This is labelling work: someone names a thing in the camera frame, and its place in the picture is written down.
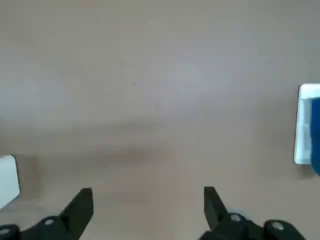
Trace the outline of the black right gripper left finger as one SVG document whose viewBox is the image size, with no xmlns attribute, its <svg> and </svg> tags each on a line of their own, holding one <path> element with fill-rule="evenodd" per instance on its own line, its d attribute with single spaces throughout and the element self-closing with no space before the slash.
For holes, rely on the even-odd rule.
<svg viewBox="0 0 320 240">
<path fill-rule="evenodd" d="M 82 188 L 58 215 L 43 218 L 28 229 L 16 224 L 0 226 L 2 240 L 78 240 L 94 213 L 93 192 Z"/>
</svg>

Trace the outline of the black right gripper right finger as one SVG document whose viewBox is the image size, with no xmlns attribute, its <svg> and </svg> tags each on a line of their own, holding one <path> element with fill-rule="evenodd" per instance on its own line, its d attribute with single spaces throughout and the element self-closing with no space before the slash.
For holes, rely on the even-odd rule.
<svg viewBox="0 0 320 240">
<path fill-rule="evenodd" d="M 209 230 L 201 240 L 304 240 L 291 223 L 270 219 L 262 226 L 237 212 L 229 212 L 213 186 L 204 187 L 204 215 Z"/>
</svg>

